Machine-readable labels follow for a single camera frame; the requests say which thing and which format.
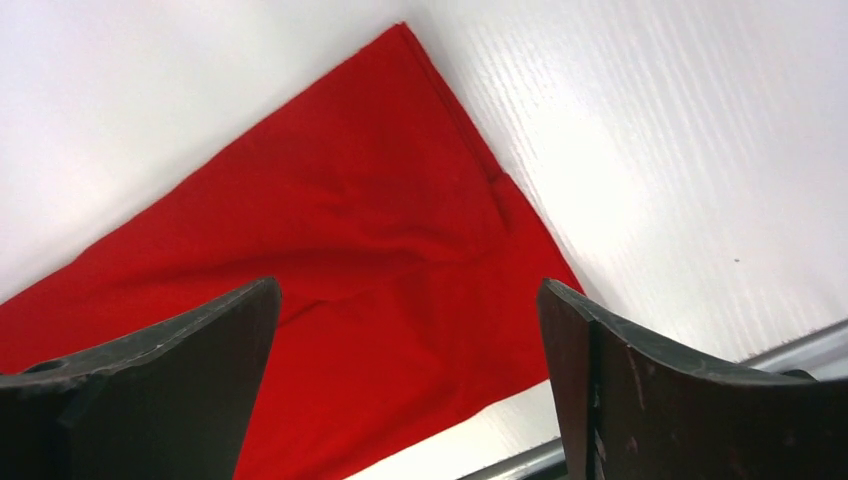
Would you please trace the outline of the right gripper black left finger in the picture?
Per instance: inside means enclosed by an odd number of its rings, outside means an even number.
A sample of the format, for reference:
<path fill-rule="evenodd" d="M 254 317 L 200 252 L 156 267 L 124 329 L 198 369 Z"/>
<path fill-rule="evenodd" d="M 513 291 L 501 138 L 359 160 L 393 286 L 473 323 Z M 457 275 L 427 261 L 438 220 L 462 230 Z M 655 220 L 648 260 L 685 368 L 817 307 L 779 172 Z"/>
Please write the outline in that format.
<path fill-rule="evenodd" d="M 5 479 L 230 479 L 282 305 L 255 280 L 1 379 Z"/>

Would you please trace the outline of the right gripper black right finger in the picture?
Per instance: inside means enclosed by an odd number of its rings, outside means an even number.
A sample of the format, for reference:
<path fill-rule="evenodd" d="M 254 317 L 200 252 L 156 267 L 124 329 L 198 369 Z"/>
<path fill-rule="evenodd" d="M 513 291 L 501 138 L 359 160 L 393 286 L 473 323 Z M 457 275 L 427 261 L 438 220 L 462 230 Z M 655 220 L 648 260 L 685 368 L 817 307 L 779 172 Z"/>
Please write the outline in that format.
<path fill-rule="evenodd" d="M 572 479 L 843 479 L 847 382 L 692 349 L 547 279 L 538 316 Z"/>

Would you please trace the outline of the red t shirt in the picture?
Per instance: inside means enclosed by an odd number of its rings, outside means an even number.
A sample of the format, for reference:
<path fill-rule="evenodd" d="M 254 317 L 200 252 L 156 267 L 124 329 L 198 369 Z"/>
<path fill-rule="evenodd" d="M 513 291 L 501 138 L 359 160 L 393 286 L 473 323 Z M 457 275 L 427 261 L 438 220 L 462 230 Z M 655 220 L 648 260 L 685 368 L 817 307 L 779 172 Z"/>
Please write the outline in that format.
<path fill-rule="evenodd" d="M 240 479 L 343 479 L 542 382 L 537 289 L 577 285 L 398 24 L 6 301 L 1 368 L 266 276 L 283 306 Z"/>

